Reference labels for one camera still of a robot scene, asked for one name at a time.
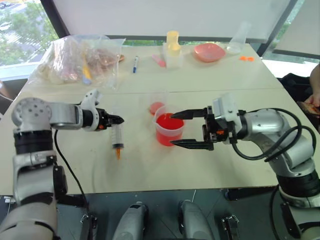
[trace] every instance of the food in plastic bag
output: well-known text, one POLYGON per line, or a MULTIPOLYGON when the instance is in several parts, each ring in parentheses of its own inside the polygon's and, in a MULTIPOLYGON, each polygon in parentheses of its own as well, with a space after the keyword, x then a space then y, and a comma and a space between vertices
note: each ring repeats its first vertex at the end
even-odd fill
POLYGON ((55 40, 30 75, 29 83, 82 82, 115 89, 124 41, 104 35, 71 35, 55 40))

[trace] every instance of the robotic arm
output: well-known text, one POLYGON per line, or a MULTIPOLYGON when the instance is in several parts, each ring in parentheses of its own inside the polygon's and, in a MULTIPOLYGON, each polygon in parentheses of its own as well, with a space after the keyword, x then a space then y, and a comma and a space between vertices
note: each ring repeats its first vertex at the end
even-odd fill
POLYGON ((181 139, 172 143, 187 149, 212 151, 214 143, 224 142, 232 144, 236 153, 245 159, 266 158, 265 162, 276 174, 285 201, 281 208, 288 232, 294 238, 316 240, 320 238, 320 181, 313 160, 315 145, 301 135, 302 128, 308 127, 301 126, 299 119, 291 114, 298 127, 290 128, 281 112, 290 114, 278 108, 253 112, 238 110, 232 96, 225 94, 213 101, 213 108, 208 106, 173 114, 171 118, 184 120, 202 117, 205 124, 202 126, 203 141, 181 139), (237 147, 237 140, 254 142, 263 154, 244 155, 237 147))
POLYGON ((56 200, 64 196, 67 182, 57 165, 52 128, 61 130, 105 130, 124 120, 96 108, 101 94, 89 91, 80 104, 21 100, 12 112, 13 194, 18 205, 0 226, 0 240, 52 240, 57 237, 56 200))

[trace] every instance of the red liquid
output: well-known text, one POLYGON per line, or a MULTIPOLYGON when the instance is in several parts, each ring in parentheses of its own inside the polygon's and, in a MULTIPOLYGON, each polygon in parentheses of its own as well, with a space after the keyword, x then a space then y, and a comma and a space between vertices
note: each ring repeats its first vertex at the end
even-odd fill
MULTIPOLYGON (((184 121, 181 119, 170 118, 171 115, 172 113, 164 113, 160 115, 157 118, 156 123, 159 124, 164 129, 175 130, 175 129, 181 128, 184 125, 184 121)), ((182 132, 176 136, 166 136, 156 131, 155 135, 156 135, 156 139, 162 145, 173 146, 173 144, 170 141, 181 139, 182 132)))
POLYGON ((149 112, 152 115, 155 115, 156 111, 161 108, 162 106, 164 106, 164 104, 162 102, 156 101, 154 103, 152 103, 149 107, 149 112))

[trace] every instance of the floor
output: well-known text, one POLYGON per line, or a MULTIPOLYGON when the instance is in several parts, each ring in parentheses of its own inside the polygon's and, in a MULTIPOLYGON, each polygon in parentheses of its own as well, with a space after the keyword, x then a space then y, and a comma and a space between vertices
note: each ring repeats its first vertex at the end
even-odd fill
MULTIPOLYGON (((227 240, 220 225, 222 217, 235 214, 239 219, 240 240, 274 240, 269 215, 270 193, 227 201, 224 190, 199 189, 175 191, 125 192, 88 195, 91 210, 98 217, 96 240, 111 240, 117 224, 133 203, 141 201, 149 207, 149 221, 144 239, 182 238, 177 222, 178 203, 191 200, 196 203, 207 217, 215 240, 227 240)), ((277 194, 274 203, 274 220, 281 239, 293 240, 288 233, 281 216, 280 198, 277 194)), ((0 201, 0 221, 7 214, 8 205, 0 201)), ((58 206, 58 234, 62 240, 78 240, 81 235, 81 208, 58 206)))

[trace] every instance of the pink plate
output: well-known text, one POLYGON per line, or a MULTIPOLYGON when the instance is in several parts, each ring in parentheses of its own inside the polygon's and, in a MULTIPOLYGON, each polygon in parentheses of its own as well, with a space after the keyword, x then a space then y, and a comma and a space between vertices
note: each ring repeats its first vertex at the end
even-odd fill
POLYGON ((200 61, 210 63, 224 57, 226 52, 217 44, 204 43, 194 47, 194 54, 200 61))

